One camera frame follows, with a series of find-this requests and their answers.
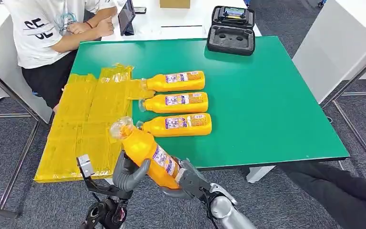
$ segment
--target orange bottle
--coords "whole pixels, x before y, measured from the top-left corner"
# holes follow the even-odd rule
[[[183,94],[158,94],[153,98],[140,100],[141,111],[156,113],[198,113],[208,109],[208,96],[205,92]]]
[[[145,123],[138,121],[137,127],[155,137],[208,135],[212,130],[207,113],[156,117]]]
[[[201,90],[205,86],[205,76],[203,71],[158,74],[151,79],[142,79],[142,85],[157,92]]]
[[[156,184],[179,188],[174,180],[180,169],[177,162],[155,142],[153,135],[137,129],[130,117],[123,117],[113,123],[110,135],[121,140],[125,153],[138,166],[145,159],[151,160],[148,175]]]

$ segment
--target floor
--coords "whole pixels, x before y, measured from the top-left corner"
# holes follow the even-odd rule
[[[317,0],[251,0],[256,23],[263,35],[278,35],[291,56],[312,25],[319,9]],[[366,80],[352,90],[366,90]],[[344,97],[340,104],[366,139],[366,97]],[[3,99],[0,113],[22,112],[11,99]],[[333,127],[351,154],[343,162],[347,170],[366,177],[366,155],[335,108],[325,109],[334,120]],[[0,197],[19,159],[33,126],[31,118],[0,119]],[[22,212],[18,219],[0,217],[0,229],[72,229],[83,221],[94,202],[80,181],[37,184],[32,179],[47,141],[48,130],[40,128],[9,198],[7,208]],[[204,172],[238,200],[242,211],[259,229],[337,229],[337,223],[314,199],[275,168],[262,180],[249,184],[247,171],[227,169]],[[145,179],[134,191],[128,208],[129,229],[212,228],[201,204],[165,198],[156,185]]]

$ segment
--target smartphone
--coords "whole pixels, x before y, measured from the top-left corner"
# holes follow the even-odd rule
[[[134,7],[135,13],[144,14],[146,13],[146,7]]]

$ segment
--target yellow plastic wrap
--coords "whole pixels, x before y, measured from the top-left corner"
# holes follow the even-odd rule
[[[152,98],[155,95],[154,90],[145,89],[142,84],[142,80],[128,80],[126,81],[128,84],[127,88],[127,99],[131,100],[139,100],[139,99],[148,99]]]
[[[88,154],[95,174],[113,174],[121,142],[109,136],[110,125],[131,116],[127,99],[131,66],[103,68],[100,77],[71,74],[53,120],[34,180],[39,183],[82,179],[76,157]]]

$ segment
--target black case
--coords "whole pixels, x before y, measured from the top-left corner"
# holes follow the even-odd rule
[[[250,13],[247,24],[224,23],[218,19],[219,10],[223,6],[216,6],[212,14],[212,23],[208,32],[207,48],[214,52],[224,52],[243,56],[250,56],[254,52],[254,11]]]

